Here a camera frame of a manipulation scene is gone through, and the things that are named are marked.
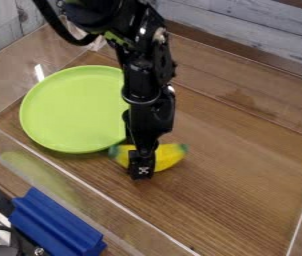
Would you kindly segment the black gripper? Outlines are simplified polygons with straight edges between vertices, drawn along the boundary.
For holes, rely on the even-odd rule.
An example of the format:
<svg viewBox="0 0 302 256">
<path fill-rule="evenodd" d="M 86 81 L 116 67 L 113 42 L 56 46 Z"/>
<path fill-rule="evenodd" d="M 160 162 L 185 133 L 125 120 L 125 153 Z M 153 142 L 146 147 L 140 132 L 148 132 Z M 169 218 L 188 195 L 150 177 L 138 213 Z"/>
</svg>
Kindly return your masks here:
<svg viewBox="0 0 302 256">
<path fill-rule="evenodd" d="M 128 151 L 128 175 L 132 180 L 150 179 L 154 172 L 157 140 L 173 127 L 175 93 L 164 89 L 150 104 L 130 104 L 122 113 Z"/>
</svg>

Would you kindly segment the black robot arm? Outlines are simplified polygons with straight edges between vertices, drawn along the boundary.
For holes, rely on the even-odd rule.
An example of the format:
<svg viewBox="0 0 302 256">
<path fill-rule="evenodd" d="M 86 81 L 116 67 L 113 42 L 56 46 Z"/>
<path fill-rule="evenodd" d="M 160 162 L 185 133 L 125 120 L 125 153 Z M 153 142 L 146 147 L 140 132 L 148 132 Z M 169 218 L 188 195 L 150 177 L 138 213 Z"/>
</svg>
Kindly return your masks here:
<svg viewBox="0 0 302 256">
<path fill-rule="evenodd" d="M 152 177 L 159 138 L 172 131 L 175 118 L 176 63 L 161 15 L 144 0 L 61 0 L 66 19 L 85 32 L 77 39 L 48 1 L 32 2 L 68 43 L 85 46 L 102 37 L 114 49 L 122 70 L 121 98 L 128 103 L 121 118 L 133 145 L 126 151 L 126 172 L 133 179 Z"/>
</svg>

